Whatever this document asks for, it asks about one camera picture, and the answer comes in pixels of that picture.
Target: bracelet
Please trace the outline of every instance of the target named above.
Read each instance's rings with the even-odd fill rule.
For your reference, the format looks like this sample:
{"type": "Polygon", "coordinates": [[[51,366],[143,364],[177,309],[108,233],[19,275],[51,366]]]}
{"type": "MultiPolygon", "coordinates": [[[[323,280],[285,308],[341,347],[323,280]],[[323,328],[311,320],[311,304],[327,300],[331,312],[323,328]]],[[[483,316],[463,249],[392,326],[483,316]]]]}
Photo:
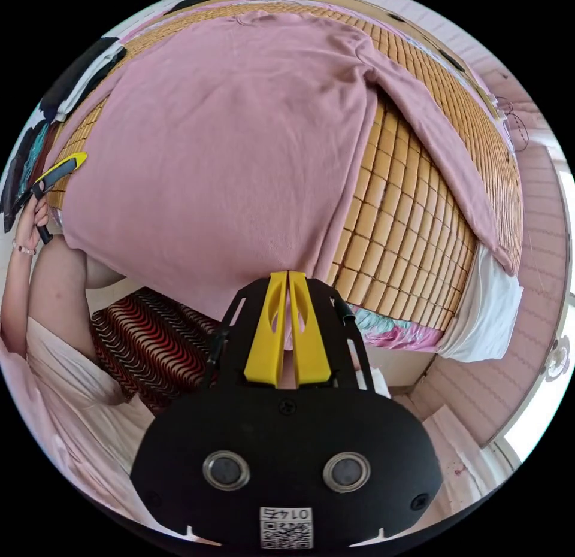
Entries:
{"type": "Polygon", "coordinates": [[[16,240],[12,240],[12,249],[18,252],[27,253],[29,256],[36,255],[36,250],[29,250],[27,247],[20,246],[16,243],[16,240]]]}

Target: qr code label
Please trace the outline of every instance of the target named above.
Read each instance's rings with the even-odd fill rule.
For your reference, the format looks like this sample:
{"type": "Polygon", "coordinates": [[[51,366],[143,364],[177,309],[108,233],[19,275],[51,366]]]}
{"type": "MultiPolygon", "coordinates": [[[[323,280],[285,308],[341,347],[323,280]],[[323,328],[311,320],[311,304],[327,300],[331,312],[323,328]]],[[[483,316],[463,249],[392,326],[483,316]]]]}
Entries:
{"type": "Polygon", "coordinates": [[[311,507],[261,507],[259,510],[262,549],[312,549],[311,507]]]}

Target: pink sweater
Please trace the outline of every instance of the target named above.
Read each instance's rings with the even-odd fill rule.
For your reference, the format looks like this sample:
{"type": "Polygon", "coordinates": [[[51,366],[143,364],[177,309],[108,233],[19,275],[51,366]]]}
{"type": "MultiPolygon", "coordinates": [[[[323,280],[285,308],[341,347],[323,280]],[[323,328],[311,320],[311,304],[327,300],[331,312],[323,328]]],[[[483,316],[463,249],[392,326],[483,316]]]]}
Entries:
{"type": "Polygon", "coordinates": [[[483,183],[427,88],[362,31],[252,12],[192,24],[105,80],[47,163],[110,95],[68,185],[66,240],[215,319],[273,271],[325,279],[373,123],[375,85],[513,274],[483,183]]]}

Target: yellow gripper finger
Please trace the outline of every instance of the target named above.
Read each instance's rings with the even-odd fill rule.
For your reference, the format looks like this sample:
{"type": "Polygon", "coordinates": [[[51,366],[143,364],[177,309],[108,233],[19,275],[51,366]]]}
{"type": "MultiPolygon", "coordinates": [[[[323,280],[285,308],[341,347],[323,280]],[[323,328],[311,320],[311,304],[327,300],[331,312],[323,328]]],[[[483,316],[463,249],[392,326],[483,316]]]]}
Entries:
{"type": "Polygon", "coordinates": [[[267,383],[276,388],[279,384],[283,366],[287,292],[288,272],[270,274],[264,306],[244,369],[244,375],[249,382],[267,383]]]}
{"type": "Polygon", "coordinates": [[[331,368],[304,273],[289,272],[289,300],[292,307],[296,383],[299,387],[307,383],[327,382],[331,376],[331,368]]]}

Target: wrist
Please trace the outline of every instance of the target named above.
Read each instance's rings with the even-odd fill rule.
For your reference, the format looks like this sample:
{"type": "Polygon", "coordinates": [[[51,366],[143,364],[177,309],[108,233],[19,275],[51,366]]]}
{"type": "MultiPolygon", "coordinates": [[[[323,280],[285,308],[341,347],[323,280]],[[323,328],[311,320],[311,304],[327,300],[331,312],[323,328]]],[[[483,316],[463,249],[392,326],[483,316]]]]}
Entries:
{"type": "Polygon", "coordinates": [[[36,255],[36,248],[31,249],[27,245],[25,245],[25,242],[21,242],[18,240],[12,240],[12,249],[15,252],[21,253],[23,255],[27,255],[27,256],[35,256],[36,255]]]}
{"type": "Polygon", "coordinates": [[[19,252],[17,249],[12,250],[12,255],[10,256],[10,265],[16,265],[19,268],[25,270],[32,266],[32,259],[34,256],[28,255],[24,252],[19,252]]]}

